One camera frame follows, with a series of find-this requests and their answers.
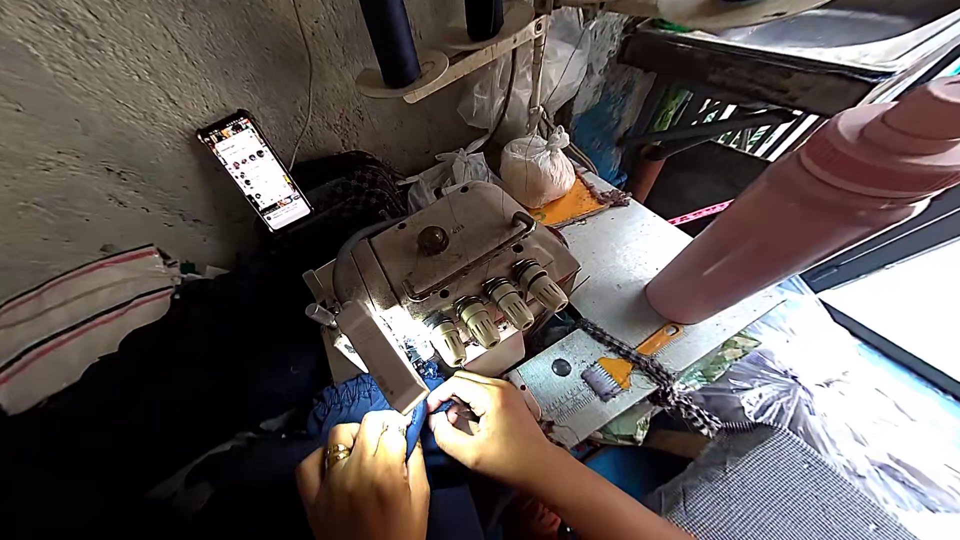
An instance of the pink thermos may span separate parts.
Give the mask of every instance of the pink thermos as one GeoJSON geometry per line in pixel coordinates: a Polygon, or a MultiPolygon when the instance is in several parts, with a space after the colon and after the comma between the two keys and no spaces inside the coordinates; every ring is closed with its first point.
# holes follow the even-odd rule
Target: pink thermos
{"type": "Polygon", "coordinates": [[[960,184],[960,77],[845,110],[770,165],[646,287],[683,324],[917,215],[960,184]]]}

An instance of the hand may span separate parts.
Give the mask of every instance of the hand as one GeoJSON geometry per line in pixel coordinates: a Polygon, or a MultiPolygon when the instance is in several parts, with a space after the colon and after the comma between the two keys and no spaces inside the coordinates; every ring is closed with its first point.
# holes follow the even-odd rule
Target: hand
{"type": "Polygon", "coordinates": [[[454,427],[459,421],[458,407],[446,414],[430,414],[427,422],[444,452],[474,471],[521,489],[549,474],[544,469],[546,458],[559,449],[543,435],[512,384],[458,371],[427,396],[427,412],[454,396],[469,405],[480,420],[469,423],[467,433],[454,427]]]}
{"type": "Polygon", "coordinates": [[[410,418],[368,412],[360,424],[330,430],[327,448],[343,445],[339,461],[320,448],[297,468],[297,487],[318,539],[422,540],[430,485],[420,443],[404,463],[410,418]]]}

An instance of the tied plastic bag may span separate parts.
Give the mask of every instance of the tied plastic bag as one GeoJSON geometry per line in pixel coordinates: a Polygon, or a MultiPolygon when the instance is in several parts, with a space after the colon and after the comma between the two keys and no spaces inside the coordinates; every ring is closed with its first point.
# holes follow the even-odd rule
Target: tied plastic bag
{"type": "MultiPolygon", "coordinates": [[[[560,8],[550,15],[540,79],[541,105],[547,114],[552,115],[576,95],[587,75],[590,24],[584,22],[579,8],[560,8]]],[[[512,140],[527,133],[528,104],[533,88],[532,60],[530,43],[517,48],[514,90],[507,114],[497,130],[497,141],[512,140]]],[[[457,112],[470,126],[492,129],[503,109],[509,81],[510,55],[503,55],[469,76],[457,112]]]]}
{"type": "Polygon", "coordinates": [[[528,209],[536,209],[563,197],[577,181],[573,163],[564,155],[570,144],[563,126],[549,140],[529,135],[503,147],[500,178],[511,197],[528,209]]]}
{"type": "Polygon", "coordinates": [[[494,182],[496,175],[487,166],[483,153],[471,154],[482,144],[482,141],[481,138],[468,145],[466,149],[438,154],[436,158],[440,163],[400,182],[400,185],[413,184],[407,192],[407,209],[410,213],[433,204],[438,195],[443,196],[443,192],[454,185],[475,181],[494,182]]]}

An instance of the thread spool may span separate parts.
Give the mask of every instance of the thread spool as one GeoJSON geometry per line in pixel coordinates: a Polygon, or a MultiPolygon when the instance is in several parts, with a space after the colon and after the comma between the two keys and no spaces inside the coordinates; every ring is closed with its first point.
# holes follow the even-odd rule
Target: thread spool
{"type": "Polygon", "coordinates": [[[420,60],[403,0],[360,0],[383,82],[403,88],[420,76],[420,60]]]}
{"type": "Polygon", "coordinates": [[[467,14],[467,35],[474,41],[485,41],[503,28],[503,0],[464,0],[467,14]]]}

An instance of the phone screen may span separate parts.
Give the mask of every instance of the phone screen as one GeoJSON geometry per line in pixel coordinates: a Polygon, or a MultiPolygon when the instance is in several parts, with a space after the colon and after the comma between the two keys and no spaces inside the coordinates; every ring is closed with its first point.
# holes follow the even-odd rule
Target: phone screen
{"type": "Polygon", "coordinates": [[[246,116],[198,133],[271,231],[309,215],[310,205],[246,116]]]}

